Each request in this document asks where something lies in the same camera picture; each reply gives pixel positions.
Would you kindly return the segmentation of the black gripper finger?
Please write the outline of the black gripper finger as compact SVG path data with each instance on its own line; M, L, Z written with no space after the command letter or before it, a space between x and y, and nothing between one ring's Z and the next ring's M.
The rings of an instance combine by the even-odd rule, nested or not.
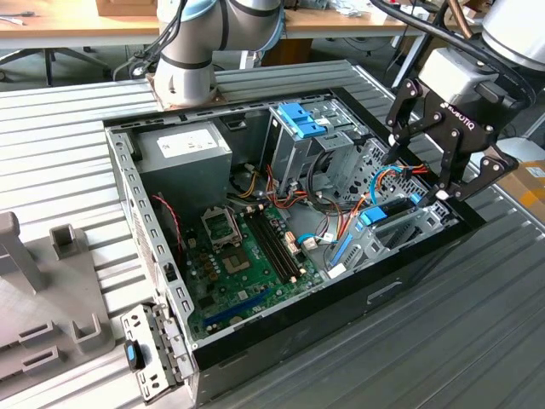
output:
M450 135L440 142L439 145L444 150L441 171L438 181L423 198L424 207L428 207L436 200L468 199L518 167L515 158L492 144L485 150L485 155L480 160L478 175L471 181L465 182L463 175L469 163L470 154L462 153L462 141L463 133L452 130Z
M435 104L435 110L424 113L424 116L414 123L410 122L410 115L417 101L419 99L423 99L424 102L431 101L433 96L434 92L419 79L404 81L386 118L392 133L388 139L390 149L384 156L384 164L392 164L399 157L399 152L408 147L414 136L424 133L444 120L444 114L438 109L438 104Z

